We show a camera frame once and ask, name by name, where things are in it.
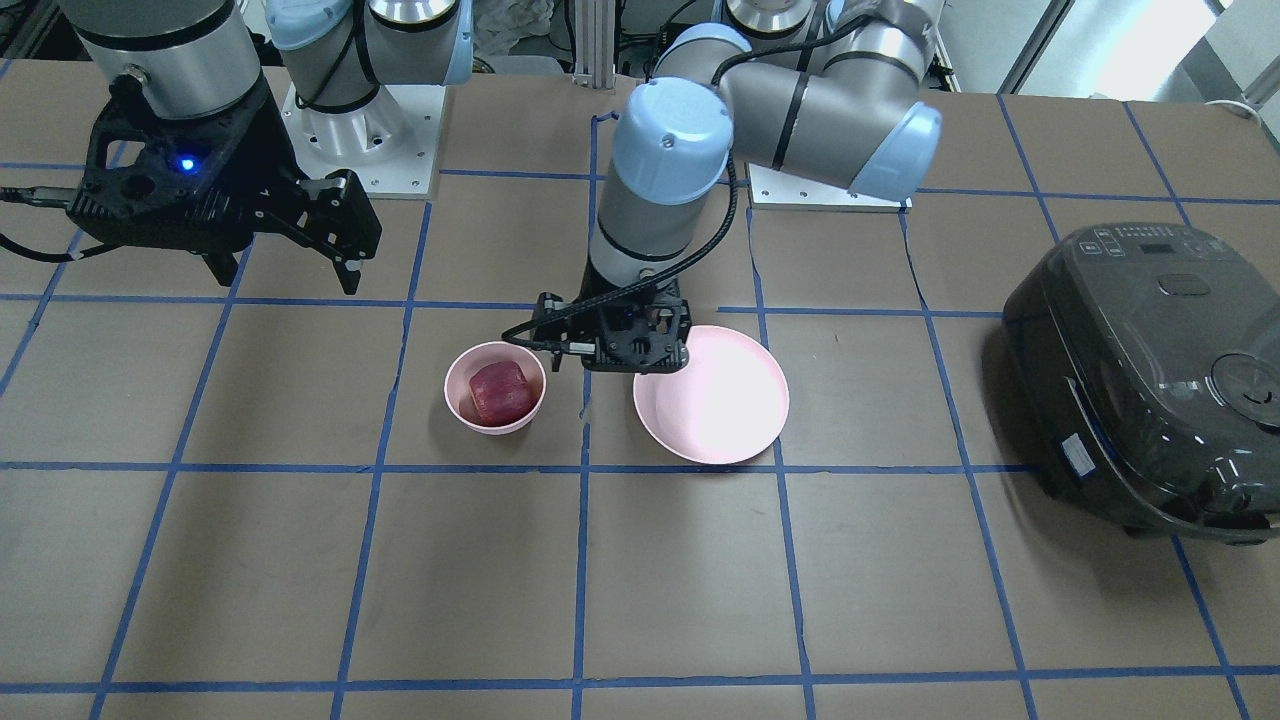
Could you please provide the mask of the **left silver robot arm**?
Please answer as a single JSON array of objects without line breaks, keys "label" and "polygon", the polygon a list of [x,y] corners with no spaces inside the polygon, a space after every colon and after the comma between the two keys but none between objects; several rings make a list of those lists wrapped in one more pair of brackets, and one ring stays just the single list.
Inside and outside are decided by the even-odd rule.
[{"label": "left silver robot arm", "polygon": [[698,219],[739,161],[891,202],[925,178],[942,129],[919,99],[941,1],[727,1],[684,31],[628,96],[579,296],[543,293],[503,341],[577,356],[590,372],[672,373],[692,316],[678,277],[728,234],[692,246]]}]

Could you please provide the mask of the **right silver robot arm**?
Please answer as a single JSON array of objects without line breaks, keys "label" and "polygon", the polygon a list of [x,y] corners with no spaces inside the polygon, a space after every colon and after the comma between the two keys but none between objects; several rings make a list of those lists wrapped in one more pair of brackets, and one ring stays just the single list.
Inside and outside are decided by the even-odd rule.
[{"label": "right silver robot arm", "polygon": [[259,233],[324,256],[346,295],[374,259],[372,172],[419,160],[392,90],[468,79],[470,1],[268,1],[291,76],[275,104],[233,1],[64,1],[109,82],[74,190],[38,191],[96,240],[201,258],[220,286]]}]

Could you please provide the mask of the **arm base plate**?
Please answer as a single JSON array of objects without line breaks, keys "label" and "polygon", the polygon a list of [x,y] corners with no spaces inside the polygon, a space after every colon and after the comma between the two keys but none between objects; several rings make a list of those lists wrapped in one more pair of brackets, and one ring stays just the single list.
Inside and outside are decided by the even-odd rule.
[{"label": "arm base plate", "polygon": [[298,108],[289,87],[282,119],[307,176],[349,169],[371,199],[429,200],[448,100],[444,86],[393,85],[380,87],[364,108],[325,114]]},{"label": "arm base plate", "polygon": [[893,202],[865,193],[850,193],[840,187],[772,170],[754,163],[749,163],[746,169],[750,204],[754,210],[899,213],[913,209],[910,199]]}]

